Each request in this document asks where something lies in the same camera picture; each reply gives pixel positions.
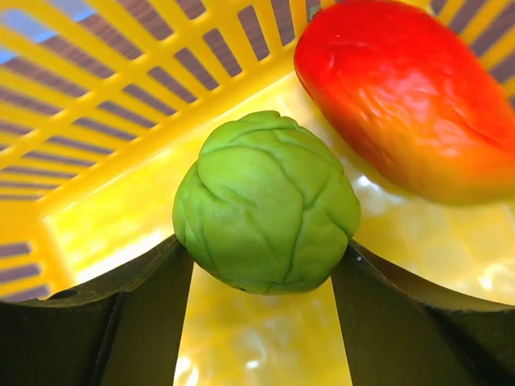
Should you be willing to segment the green toy cabbage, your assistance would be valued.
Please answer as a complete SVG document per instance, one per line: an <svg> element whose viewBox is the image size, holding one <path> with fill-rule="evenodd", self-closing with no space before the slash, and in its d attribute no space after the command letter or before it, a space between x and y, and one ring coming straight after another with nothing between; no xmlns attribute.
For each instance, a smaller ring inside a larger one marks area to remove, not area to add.
<svg viewBox="0 0 515 386"><path fill-rule="evenodd" d="M204 142L175 195L173 226L202 269L251 294L321 286L361 221L340 160L295 120L267 110Z"/></svg>

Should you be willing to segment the red yellow toy mango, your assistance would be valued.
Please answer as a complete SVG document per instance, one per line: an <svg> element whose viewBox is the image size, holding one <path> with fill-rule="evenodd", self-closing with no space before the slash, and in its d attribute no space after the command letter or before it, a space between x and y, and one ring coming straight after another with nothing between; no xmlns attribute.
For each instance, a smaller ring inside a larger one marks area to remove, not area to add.
<svg viewBox="0 0 515 386"><path fill-rule="evenodd" d="M426 199L514 194L514 112L448 27L399 1L315 12L296 44L300 83L344 141L392 184Z"/></svg>

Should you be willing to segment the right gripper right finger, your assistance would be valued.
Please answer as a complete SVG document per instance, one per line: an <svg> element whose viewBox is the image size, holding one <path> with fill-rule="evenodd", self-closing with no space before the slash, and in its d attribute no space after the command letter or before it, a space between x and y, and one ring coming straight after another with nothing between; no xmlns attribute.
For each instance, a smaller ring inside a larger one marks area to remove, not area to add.
<svg viewBox="0 0 515 386"><path fill-rule="evenodd" d="M437 285L351 241L332 273L355 385L512 385L514 308Z"/></svg>

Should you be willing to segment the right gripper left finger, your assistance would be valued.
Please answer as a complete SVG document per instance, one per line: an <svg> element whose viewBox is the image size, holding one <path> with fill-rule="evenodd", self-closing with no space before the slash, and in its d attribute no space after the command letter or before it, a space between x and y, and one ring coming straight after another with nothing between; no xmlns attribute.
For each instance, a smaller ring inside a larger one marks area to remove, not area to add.
<svg viewBox="0 0 515 386"><path fill-rule="evenodd" d="M175 236L39 300L1 300L4 385L171 385L192 259Z"/></svg>

